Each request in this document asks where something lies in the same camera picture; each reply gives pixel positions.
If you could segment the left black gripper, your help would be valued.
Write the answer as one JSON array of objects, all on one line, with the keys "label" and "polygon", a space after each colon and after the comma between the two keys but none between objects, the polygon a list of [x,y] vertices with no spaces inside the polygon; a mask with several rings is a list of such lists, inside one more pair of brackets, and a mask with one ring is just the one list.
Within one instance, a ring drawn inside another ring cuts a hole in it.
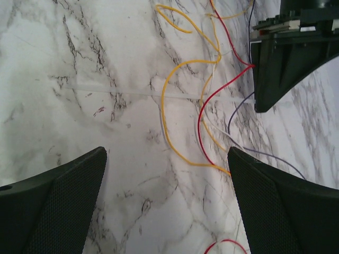
[{"label": "left black gripper", "polygon": [[265,113],[314,70],[338,57],[338,1],[281,1],[251,32],[255,111]]}]

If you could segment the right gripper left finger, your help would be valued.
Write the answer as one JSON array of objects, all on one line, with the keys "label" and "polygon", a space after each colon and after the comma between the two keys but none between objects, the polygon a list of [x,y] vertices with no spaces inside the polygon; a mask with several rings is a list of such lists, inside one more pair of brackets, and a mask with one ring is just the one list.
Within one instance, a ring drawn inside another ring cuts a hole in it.
[{"label": "right gripper left finger", "polygon": [[107,162],[103,147],[1,187],[1,253],[82,253]]}]

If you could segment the white zip tie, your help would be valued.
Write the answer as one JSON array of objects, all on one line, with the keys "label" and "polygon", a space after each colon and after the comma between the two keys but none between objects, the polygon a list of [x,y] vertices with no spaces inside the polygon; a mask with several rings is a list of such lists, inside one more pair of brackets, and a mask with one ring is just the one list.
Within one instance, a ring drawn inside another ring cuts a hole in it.
[{"label": "white zip tie", "polygon": [[[104,86],[96,86],[90,84],[84,85],[65,85],[65,88],[74,89],[74,90],[82,90],[87,92],[98,92],[98,93],[120,93],[120,94],[131,94],[131,95],[142,95],[142,96],[156,96],[161,97],[162,92],[154,91],[154,90],[139,90],[139,89],[131,89],[131,88],[121,88],[121,87],[104,87]],[[178,98],[178,99],[192,99],[192,100],[200,100],[200,95],[192,95],[185,93],[165,93],[165,97],[167,98]],[[243,99],[239,97],[230,97],[230,96],[215,96],[211,99],[211,101],[226,101],[226,102],[235,102],[240,103]]]}]

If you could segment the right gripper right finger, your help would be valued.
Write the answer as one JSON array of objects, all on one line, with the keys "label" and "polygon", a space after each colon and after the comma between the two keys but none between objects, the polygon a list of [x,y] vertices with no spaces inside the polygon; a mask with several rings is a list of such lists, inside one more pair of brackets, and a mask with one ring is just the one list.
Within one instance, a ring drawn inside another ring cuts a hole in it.
[{"label": "right gripper right finger", "polygon": [[338,253],[338,190],[236,147],[228,164],[251,253]]}]

